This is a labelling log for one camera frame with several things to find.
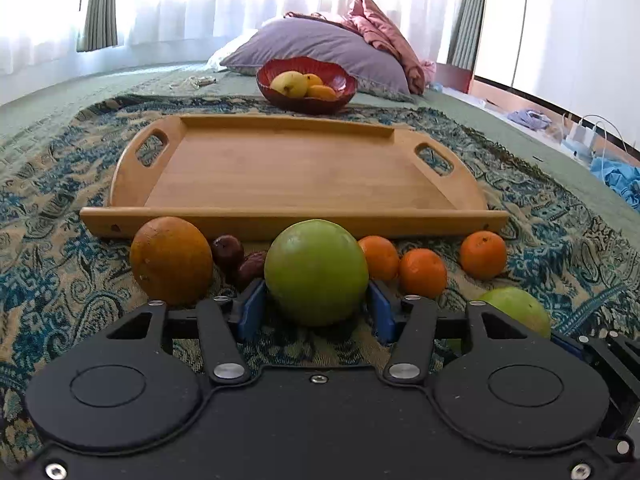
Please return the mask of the small tangerine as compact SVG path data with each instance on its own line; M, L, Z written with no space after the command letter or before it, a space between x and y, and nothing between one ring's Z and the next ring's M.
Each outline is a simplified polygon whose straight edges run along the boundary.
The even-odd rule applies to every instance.
M506 267L506 260L506 242L494 232L478 231L470 234L460 247L460 266L466 274L477 280L488 281L495 278Z
M360 238L358 245L367 260L371 280L390 282L396 278L400 260L396 247L390 240L369 235Z
M400 259L399 285L409 295L437 298L447 286L442 258L426 248L409 250Z

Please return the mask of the green apple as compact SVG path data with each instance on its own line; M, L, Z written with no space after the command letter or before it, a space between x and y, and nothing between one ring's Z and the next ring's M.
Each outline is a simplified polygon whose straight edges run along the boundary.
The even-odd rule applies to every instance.
M272 242L265 260L271 296L298 322L343 322L359 308L369 283L356 238L322 219L297 222Z
M544 306L531 294L517 287L495 288L480 298L509 315L540 336L551 337L551 322Z

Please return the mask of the large dull orange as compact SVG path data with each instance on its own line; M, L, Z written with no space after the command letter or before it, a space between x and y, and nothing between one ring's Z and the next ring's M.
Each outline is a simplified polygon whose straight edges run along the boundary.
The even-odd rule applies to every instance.
M146 296L168 306L202 299L213 277L213 255L205 236L176 217L146 222L134 236L129 260Z

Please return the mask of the blue paisley throw cloth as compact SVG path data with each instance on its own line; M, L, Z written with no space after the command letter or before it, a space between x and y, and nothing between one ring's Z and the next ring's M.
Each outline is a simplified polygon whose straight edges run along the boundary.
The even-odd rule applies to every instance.
M24 404L40 368L116 321L144 297L128 246L98 240L79 211L104 203L120 153L143 127L173 114L266 114L256 98L118 96L73 118L1 128L1 458L28 460L40 440ZM510 214L508 266L498 282L527 290L567 336L639 335L639 216L588 171L562 166L478 110L353 105L349 122L405 124L453 150L491 208Z

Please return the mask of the wooden serving tray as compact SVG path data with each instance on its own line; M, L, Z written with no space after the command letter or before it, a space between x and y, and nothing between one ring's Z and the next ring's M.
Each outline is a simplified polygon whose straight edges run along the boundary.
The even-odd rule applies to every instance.
M465 164L406 127L286 115L175 115L122 152L103 207L81 220L99 237L132 237L157 217L205 235L272 240L295 222L326 219L356 237L499 231Z

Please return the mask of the orange fruit in bowl front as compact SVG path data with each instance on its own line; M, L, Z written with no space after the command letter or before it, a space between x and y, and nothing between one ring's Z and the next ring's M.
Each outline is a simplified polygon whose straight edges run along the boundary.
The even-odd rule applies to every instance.
M308 99L333 102L337 100L337 93L325 84L313 84L308 87L306 97Z

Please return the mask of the orange fruit in bowl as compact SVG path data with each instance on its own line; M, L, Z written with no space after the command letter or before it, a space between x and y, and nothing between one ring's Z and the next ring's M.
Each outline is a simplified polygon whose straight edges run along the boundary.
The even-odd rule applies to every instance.
M305 78L309 87L323 86L323 80L316 74L305 74Z
M313 84L308 87L306 97L308 99L333 102L337 100L337 93L325 84Z

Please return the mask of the red fruit bowl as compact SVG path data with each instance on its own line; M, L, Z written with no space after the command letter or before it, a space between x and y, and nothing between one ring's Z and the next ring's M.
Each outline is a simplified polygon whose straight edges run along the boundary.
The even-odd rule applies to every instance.
M358 81L343 67L308 56L274 58L258 70L256 82L272 105L307 115L333 115L358 90Z

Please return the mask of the lavender cloth on floor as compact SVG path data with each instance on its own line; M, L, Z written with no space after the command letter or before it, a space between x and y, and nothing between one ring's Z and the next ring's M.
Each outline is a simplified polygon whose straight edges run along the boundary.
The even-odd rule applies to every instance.
M533 131L546 130L552 124L552 120L546 114L530 108L511 112L506 115L506 118L514 124Z

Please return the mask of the green curtain right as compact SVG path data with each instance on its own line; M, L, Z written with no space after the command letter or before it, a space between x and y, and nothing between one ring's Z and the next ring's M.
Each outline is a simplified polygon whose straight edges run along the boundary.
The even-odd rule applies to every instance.
M474 70L485 0L461 0L452 29L447 63L464 70Z

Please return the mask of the green curtain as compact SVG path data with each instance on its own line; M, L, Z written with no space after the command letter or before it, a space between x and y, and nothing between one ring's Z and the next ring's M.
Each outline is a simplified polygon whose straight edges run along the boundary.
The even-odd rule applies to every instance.
M474 70L485 0L461 0L452 29L447 63L464 70Z
M79 0L76 50L92 52L117 44L116 0Z

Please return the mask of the purple pillow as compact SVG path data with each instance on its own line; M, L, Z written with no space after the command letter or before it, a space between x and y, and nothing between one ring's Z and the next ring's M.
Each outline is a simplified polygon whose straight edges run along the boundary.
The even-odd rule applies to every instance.
M216 52L212 62L254 75L273 58L299 56L342 66L358 80L362 93L398 102L412 100L404 70L393 55L376 50L356 32L309 18L271 21L250 38L239 37L227 44Z

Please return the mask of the pink crumpled blanket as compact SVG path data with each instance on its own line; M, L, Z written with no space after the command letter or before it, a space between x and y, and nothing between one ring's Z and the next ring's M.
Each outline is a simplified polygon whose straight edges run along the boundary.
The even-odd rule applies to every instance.
M374 0L352 0L346 14L288 11L284 18L330 23L359 35L366 44L390 54L405 73L408 90L420 96L435 79L436 63L420 60L398 26L378 7Z

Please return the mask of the green quilted bedspread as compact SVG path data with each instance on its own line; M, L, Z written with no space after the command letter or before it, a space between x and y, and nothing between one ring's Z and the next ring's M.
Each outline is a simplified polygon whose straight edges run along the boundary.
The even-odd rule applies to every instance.
M260 96L255 79L236 73L213 73L195 65L158 66L143 70L88 76L38 90L1 107L1 173L17 171L62 131L84 108L124 94L144 96ZM593 177L579 162L568 157L543 134L524 130L501 118L487 106L480 108L469 98L446 90L425 91L408 102L358 93L357 105L379 107L431 107L461 125L473 128L501 144L513 155L538 166L622 232L631 245L639 245L639 214L620 196Z

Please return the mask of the green curtain left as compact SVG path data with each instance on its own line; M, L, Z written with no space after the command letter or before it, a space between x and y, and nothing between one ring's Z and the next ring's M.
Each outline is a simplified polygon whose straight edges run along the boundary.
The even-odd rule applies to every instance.
M79 0L76 50L92 52L117 44L116 0Z

